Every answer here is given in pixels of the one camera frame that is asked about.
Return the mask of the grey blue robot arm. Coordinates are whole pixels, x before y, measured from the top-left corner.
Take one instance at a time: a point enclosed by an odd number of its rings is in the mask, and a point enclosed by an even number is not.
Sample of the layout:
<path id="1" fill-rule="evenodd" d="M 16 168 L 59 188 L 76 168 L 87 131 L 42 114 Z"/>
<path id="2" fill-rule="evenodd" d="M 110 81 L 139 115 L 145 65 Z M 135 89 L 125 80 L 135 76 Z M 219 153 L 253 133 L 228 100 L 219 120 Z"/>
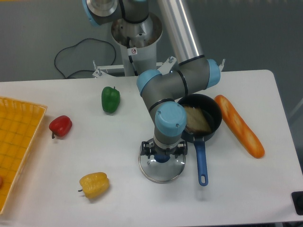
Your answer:
<path id="1" fill-rule="evenodd" d="M 142 143 L 142 154 L 166 162 L 170 155 L 187 153 L 180 142 L 185 112 L 176 99 L 216 85 L 220 69 L 204 56 L 188 5 L 184 0 L 160 0 L 162 19 L 149 11 L 146 0 L 85 0 L 94 25 L 111 23 L 111 34 L 121 47 L 124 71 L 137 76 L 137 87 L 154 122 L 153 144 Z M 156 43 L 166 28 L 177 58 L 175 69 L 156 68 Z"/>

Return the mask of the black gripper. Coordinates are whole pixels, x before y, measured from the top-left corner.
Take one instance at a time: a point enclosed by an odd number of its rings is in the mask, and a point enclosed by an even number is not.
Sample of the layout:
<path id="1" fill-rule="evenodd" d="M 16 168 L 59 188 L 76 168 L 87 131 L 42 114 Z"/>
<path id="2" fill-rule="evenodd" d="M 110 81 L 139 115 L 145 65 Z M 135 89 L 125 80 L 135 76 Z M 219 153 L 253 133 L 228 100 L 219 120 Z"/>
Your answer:
<path id="1" fill-rule="evenodd" d="M 153 141 L 142 141 L 140 149 L 140 156 L 146 156 L 148 159 L 155 154 L 158 156 L 174 155 L 175 158 L 178 158 L 187 155 L 188 147 L 186 141 L 181 141 L 176 146 L 164 146 L 163 148 Z"/>

